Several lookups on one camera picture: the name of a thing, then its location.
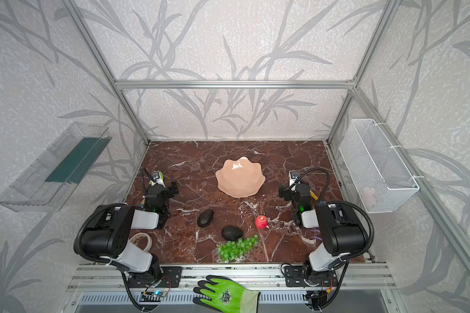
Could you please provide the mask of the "red fake fruit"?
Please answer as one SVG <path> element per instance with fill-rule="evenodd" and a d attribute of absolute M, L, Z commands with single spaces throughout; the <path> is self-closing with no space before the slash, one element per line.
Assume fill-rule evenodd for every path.
<path fill-rule="evenodd" d="M 255 219 L 255 227 L 259 230 L 267 228 L 268 227 L 268 218 L 264 215 L 259 215 Z"/>

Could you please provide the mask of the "dark avocado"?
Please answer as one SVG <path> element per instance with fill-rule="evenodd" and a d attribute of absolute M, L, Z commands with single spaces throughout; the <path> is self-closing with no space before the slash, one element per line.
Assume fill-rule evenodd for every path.
<path fill-rule="evenodd" d="M 237 241 L 243 237 L 244 232 L 239 227 L 229 225 L 222 229 L 221 235 L 226 241 Z"/>
<path fill-rule="evenodd" d="M 207 228 L 214 220 L 214 211 L 207 209 L 203 211 L 197 219 L 197 225 L 199 228 Z"/>

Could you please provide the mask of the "pink scalloped fruit bowl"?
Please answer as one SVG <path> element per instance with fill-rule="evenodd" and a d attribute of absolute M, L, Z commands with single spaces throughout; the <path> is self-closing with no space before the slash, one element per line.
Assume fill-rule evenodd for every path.
<path fill-rule="evenodd" d="M 245 156 L 238 160 L 226 160 L 215 176 L 219 190 L 233 198 L 246 198 L 257 194 L 266 181 L 261 165 L 251 162 Z"/>

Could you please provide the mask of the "green fake grape bunch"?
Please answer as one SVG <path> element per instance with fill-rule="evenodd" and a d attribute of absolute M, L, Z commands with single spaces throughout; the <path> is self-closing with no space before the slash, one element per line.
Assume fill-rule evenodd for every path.
<path fill-rule="evenodd" d="M 254 235 L 245 239 L 228 241 L 218 246 L 218 256 L 222 262 L 232 262 L 245 258 L 257 245 L 259 236 Z"/>

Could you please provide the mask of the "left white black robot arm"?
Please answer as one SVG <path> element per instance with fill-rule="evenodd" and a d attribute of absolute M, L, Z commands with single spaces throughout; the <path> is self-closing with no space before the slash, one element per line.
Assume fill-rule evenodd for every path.
<path fill-rule="evenodd" d="M 100 205 L 87 218 L 74 240 L 74 251 L 85 260 L 117 267 L 123 273 L 157 280 L 163 276 L 158 257 L 134 245 L 131 230 L 161 230 L 169 216 L 169 199 L 179 193 L 172 182 L 149 186 L 144 206 Z"/>

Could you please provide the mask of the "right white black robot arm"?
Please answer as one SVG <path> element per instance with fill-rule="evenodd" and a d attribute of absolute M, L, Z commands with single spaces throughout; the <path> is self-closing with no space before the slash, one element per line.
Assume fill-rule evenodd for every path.
<path fill-rule="evenodd" d="M 279 187 L 280 198 L 294 207 L 292 219 L 300 228 L 317 228 L 322 243 L 304 262 L 304 276 L 324 274 L 345 266 L 349 260 L 366 253 L 374 242 L 372 220 L 361 207 L 346 201 L 312 204 L 309 185 Z"/>

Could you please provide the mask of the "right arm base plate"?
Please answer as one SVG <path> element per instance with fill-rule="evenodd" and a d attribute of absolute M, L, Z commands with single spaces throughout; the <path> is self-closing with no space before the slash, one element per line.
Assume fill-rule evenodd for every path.
<path fill-rule="evenodd" d="M 332 271 L 314 271 L 311 266 L 302 264 L 293 266 L 285 263 L 280 267 L 287 287 L 334 288 L 338 285 L 338 275 Z"/>

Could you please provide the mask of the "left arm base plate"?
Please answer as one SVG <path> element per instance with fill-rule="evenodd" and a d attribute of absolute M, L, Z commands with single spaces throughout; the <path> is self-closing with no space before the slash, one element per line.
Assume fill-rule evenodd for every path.
<path fill-rule="evenodd" d="M 178 288 L 181 280 L 182 267 L 161 267 L 158 274 L 130 273 L 127 279 L 129 288 Z"/>

